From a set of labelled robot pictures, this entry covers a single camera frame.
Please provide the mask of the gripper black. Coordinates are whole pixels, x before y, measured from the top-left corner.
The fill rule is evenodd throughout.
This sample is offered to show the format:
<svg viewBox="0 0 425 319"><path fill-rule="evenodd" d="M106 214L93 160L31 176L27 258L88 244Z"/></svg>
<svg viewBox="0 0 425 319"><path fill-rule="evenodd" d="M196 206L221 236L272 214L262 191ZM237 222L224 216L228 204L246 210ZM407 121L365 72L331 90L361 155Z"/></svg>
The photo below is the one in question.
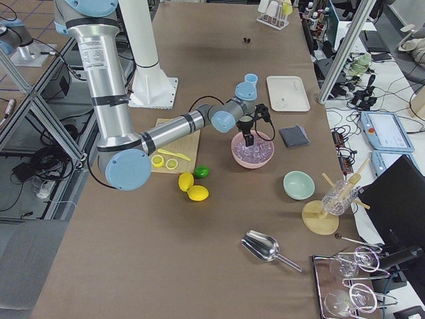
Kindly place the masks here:
<svg viewBox="0 0 425 319"><path fill-rule="evenodd" d="M253 126L254 118L251 115L243 116L236 123L236 127L240 132L242 132L242 135L244 136L246 146L251 146L254 143L254 136L251 133L251 129L253 128Z"/></svg>

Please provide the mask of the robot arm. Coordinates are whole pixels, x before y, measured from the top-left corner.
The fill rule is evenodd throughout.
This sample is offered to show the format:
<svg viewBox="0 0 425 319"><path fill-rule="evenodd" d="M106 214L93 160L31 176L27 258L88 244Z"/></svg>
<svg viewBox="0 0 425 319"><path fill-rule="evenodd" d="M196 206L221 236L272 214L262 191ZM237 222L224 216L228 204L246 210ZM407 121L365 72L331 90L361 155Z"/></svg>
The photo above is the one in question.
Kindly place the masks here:
<svg viewBox="0 0 425 319"><path fill-rule="evenodd" d="M256 83L246 76L222 106L199 106L138 134L130 107L171 108L178 85L159 65L147 2L56 1L55 24L78 44L100 131L99 166L111 187L141 187L157 148L207 125L228 132L255 111Z"/></svg>

